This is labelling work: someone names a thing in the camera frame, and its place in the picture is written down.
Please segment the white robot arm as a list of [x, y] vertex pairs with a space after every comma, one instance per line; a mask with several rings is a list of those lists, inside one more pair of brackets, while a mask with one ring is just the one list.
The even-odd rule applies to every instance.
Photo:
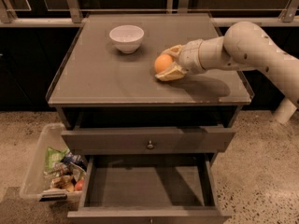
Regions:
[[165, 65], [154, 65], [155, 77], [161, 81], [215, 69], [257, 70], [293, 105], [299, 103], [299, 59], [279, 48], [260, 26], [252, 22], [238, 22], [217, 38], [175, 45], [164, 50], [157, 60], [166, 61]]

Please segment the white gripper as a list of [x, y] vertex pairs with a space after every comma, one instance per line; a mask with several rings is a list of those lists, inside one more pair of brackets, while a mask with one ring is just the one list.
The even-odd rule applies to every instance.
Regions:
[[172, 81], [185, 77], [187, 73], [197, 75], [205, 73], [199, 59], [199, 49], [203, 43], [202, 39], [188, 42], [186, 45], [175, 45], [165, 49], [163, 54], [178, 59], [178, 64], [172, 62], [163, 72], [155, 75], [160, 81]]

